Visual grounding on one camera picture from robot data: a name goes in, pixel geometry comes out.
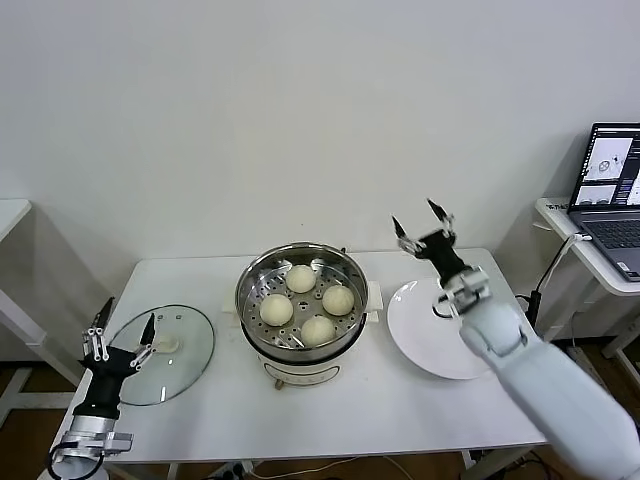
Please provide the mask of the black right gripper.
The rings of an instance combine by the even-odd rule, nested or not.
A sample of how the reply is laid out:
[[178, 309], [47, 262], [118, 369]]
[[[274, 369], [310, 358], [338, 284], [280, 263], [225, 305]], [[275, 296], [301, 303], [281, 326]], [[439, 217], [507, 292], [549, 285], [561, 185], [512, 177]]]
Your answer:
[[466, 263], [454, 250], [456, 241], [453, 229], [454, 217], [432, 199], [428, 198], [427, 202], [442, 228], [415, 240], [406, 234], [400, 222], [392, 216], [397, 243], [404, 252], [417, 259], [429, 261], [441, 281], [450, 281], [466, 270]]

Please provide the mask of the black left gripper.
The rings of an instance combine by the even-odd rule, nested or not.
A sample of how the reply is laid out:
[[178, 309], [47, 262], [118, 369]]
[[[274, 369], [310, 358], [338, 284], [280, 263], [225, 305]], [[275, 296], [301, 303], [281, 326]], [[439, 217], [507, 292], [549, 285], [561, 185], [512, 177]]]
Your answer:
[[74, 416], [119, 416], [123, 382], [140, 370], [154, 353], [154, 313], [146, 321], [139, 345], [133, 352], [107, 347], [104, 332], [114, 301], [114, 297], [109, 297], [82, 332], [84, 359], [81, 364], [92, 373], [92, 378], [84, 400], [73, 410]]

